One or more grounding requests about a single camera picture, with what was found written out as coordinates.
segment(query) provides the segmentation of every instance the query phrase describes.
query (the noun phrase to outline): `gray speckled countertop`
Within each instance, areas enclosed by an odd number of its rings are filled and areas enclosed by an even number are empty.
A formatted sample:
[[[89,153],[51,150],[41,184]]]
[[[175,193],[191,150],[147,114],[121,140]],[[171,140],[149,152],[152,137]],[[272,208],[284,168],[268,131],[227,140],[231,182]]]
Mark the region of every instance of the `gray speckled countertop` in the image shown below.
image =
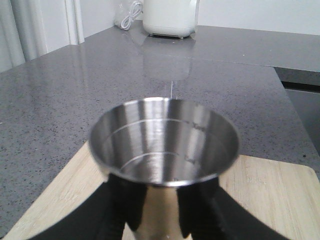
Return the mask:
[[[316,48],[320,40],[279,33],[284,43],[290,36],[305,43],[305,51],[303,44],[299,48],[303,54],[290,62],[269,50],[258,56],[264,39],[271,44],[275,38],[268,33],[200,27],[195,36],[179,40],[147,37],[138,22],[129,32],[112,27],[1,73],[0,237],[82,146],[97,118],[133,99],[199,102],[234,122],[241,154],[304,164],[319,176],[320,158],[269,66],[304,69],[305,62],[297,62],[308,57],[308,41],[316,41]],[[233,43],[241,34],[240,43]],[[253,49],[244,40],[248,34],[255,36]],[[284,54],[292,55],[292,44]],[[319,55],[311,52],[308,60],[316,61]]]

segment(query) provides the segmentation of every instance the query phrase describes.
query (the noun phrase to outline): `curtain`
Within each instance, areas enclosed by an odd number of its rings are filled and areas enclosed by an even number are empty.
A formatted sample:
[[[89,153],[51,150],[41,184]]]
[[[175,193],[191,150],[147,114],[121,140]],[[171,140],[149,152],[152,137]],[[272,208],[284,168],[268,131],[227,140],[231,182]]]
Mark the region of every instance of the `curtain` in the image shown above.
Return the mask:
[[[0,0],[0,73],[25,62],[10,0]]]

